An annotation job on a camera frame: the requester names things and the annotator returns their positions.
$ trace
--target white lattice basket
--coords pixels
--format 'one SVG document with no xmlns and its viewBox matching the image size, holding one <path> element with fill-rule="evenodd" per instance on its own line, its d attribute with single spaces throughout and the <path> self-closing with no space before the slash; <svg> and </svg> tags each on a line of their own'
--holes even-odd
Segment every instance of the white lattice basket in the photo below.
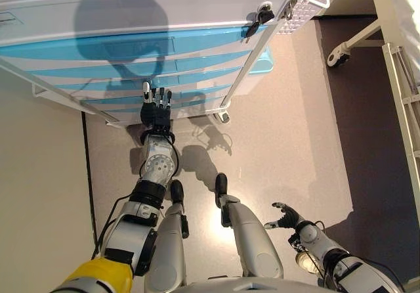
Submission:
<svg viewBox="0 0 420 293">
<path fill-rule="evenodd" d="M 329 7 L 329 0 L 298 0 L 293 8 L 293 17 L 280 28 L 279 34 L 291 34 L 315 16 L 321 9 Z"/>
</svg>

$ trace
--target black foot sole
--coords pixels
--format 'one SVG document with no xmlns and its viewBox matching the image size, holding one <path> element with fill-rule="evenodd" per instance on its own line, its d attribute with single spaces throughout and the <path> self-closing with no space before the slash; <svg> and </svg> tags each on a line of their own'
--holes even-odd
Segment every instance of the black foot sole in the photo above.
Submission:
<svg viewBox="0 0 420 293">
<path fill-rule="evenodd" d="M 174 180 L 171 183 L 171 199 L 172 203 L 184 202 L 184 188 L 179 180 Z"/>
<path fill-rule="evenodd" d="M 216 184 L 215 184 L 215 198 L 216 198 L 216 205 L 220 208 L 220 200 L 219 198 L 224 195 L 228 194 L 228 178 L 225 174 L 219 173 L 216 177 Z"/>
</svg>

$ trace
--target hospital bed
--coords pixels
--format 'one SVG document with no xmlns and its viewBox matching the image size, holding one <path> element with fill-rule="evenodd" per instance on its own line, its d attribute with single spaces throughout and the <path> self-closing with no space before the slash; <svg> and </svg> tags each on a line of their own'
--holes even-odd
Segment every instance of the hospital bed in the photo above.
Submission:
<svg viewBox="0 0 420 293">
<path fill-rule="evenodd" d="M 344 63 L 355 47 L 382 47 L 420 222 L 420 0 L 373 1 L 377 20 L 334 48 L 327 64 Z M 368 39 L 378 30 L 383 40 Z"/>
</svg>

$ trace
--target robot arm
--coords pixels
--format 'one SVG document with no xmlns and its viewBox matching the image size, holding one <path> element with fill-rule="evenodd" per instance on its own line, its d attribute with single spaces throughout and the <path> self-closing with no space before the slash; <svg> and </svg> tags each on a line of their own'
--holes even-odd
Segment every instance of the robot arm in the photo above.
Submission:
<svg viewBox="0 0 420 293">
<path fill-rule="evenodd" d="M 167 184 L 176 172 L 172 159 L 175 136 L 171 133 L 171 97 L 143 83 L 144 104 L 140 117 L 149 129 L 142 134 L 147 148 L 144 174 L 112 225 L 100 257 L 81 265 L 53 292 L 130 292 L 134 275 L 149 269 L 155 249 L 159 211 Z"/>
<path fill-rule="evenodd" d="M 399 292 L 395 284 L 382 272 L 353 256 L 342 246 L 327 237 L 313 222 L 306 221 L 284 203 L 273 203 L 285 215 L 278 221 L 264 225 L 266 229 L 292 228 L 295 234 L 289 239 L 298 252 L 305 251 L 315 258 L 324 277 L 330 277 L 339 292 L 387 293 Z"/>
</svg>

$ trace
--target black baseboard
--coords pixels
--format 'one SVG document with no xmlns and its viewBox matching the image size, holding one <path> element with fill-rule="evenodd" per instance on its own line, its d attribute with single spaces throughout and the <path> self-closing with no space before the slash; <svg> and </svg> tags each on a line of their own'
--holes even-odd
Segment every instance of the black baseboard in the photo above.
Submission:
<svg viewBox="0 0 420 293">
<path fill-rule="evenodd" d="M 96 233 L 96 218 L 95 218 L 95 205 L 93 204 L 93 190 L 92 190 L 92 178 L 91 178 L 91 162 L 89 160 L 89 144 L 87 141 L 87 128 L 86 128 L 86 114 L 81 113 L 81 123 L 83 126 L 83 139 L 85 141 L 85 156 L 86 156 L 86 172 L 87 172 L 87 185 L 89 188 L 89 203 L 91 205 L 91 221 L 93 229 L 93 242 L 96 245 L 98 243 L 98 235 Z"/>
</svg>

